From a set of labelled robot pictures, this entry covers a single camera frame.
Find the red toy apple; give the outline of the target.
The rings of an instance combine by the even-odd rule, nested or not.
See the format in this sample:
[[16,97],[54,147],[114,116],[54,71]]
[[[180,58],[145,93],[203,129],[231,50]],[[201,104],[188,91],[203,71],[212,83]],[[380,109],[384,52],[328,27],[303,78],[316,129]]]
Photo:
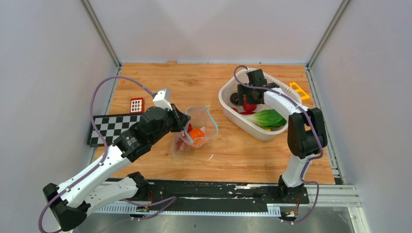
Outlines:
[[245,112],[254,112],[257,108],[256,104],[249,104],[247,103],[246,98],[243,99],[243,109]]

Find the red toy grape bunch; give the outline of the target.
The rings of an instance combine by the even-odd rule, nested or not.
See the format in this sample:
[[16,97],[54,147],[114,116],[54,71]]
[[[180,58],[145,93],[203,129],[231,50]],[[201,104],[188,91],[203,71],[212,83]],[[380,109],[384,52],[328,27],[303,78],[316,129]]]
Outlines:
[[176,153],[192,152],[194,147],[189,144],[189,140],[184,131],[175,133],[173,150]]

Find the orange toy pumpkin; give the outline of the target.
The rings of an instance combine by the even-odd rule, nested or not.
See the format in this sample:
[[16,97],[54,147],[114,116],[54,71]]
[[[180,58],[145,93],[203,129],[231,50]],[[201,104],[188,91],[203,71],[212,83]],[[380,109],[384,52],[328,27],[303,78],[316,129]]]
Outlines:
[[205,142],[205,133],[201,129],[192,129],[189,136],[193,140],[193,145],[200,146]]

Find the clear zip top bag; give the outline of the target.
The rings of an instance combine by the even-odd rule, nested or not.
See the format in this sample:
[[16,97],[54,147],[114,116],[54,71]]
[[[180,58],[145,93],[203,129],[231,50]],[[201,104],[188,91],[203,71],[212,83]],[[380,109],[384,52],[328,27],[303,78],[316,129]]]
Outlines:
[[182,131],[174,134],[170,146],[172,155],[178,158],[194,154],[219,133],[217,122],[211,115],[210,105],[189,107],[185,114],[190,117],[190,120],[184,125]]

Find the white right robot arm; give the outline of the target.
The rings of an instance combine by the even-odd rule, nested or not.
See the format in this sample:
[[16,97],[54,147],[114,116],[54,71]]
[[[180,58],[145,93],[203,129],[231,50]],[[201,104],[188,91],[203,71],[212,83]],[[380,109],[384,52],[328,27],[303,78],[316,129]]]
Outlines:
[[269,83],[261,69],[241,68],[248,82],[241,82],[234,71],[239,104],[266,104],[287,120],[287,143],[292,154],[286,170],[279,177],[277,195],[282,202],[291,202],[307,183],[304,176],[311,161],[323,157],[323,148],[327,145],[323,113],[319,108],[305,107],[279,85]]

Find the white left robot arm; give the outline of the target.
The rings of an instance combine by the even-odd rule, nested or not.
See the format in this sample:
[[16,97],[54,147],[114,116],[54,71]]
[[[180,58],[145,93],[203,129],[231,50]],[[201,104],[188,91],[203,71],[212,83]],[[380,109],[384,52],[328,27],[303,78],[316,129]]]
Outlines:
[[170,109],[150,107],[98,160],[66,182],[46,185],[43,193],[48,201],[47,208],[52,211],[61,231],[77,228],[94,211],[118,200],[146,199],[149,183],[139,172],[112,185],[100,185],[116,171],[148,153],[166,134],[184,130],[190,119],[174,104]]

